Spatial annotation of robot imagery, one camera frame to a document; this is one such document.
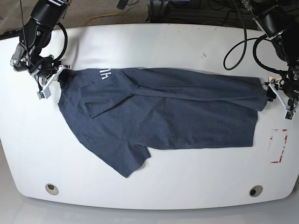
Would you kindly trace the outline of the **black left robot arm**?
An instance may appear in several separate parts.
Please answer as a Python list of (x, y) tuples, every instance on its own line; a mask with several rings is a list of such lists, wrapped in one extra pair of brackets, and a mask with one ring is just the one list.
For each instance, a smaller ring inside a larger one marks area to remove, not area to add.
[[(282, 80), (282, 90), (293, 101), (299, 100), (299, 25), (288, 15), (277, 0), (243, 0), (245, 8), (253, 15), (253, 20), (264, 32), (253, 45), (253, 58), (263, 69), (278, 74)], [(287, 63), (288, 70), (277, 70), (262, 64), (256, 49), (263, 40), (270, 40), (277, 56)]]

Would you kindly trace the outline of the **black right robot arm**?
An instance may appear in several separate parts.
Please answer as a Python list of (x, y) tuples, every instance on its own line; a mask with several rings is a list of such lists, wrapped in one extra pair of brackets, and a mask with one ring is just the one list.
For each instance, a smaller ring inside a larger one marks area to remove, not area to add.
[[(10, 60), (15, 71), (26, 70), (42, 85), (57, 74), (68, 44), (68, 35), (60, 19), (69, 5), (69, 0), (39, 0), (36, 3), (28, 22), (22, 23), (19, 44)], [(60, 27), (64, 34), (63, 49), (57, 57), (42, 57), (40, 53), (49, 44), (56, 26)]]

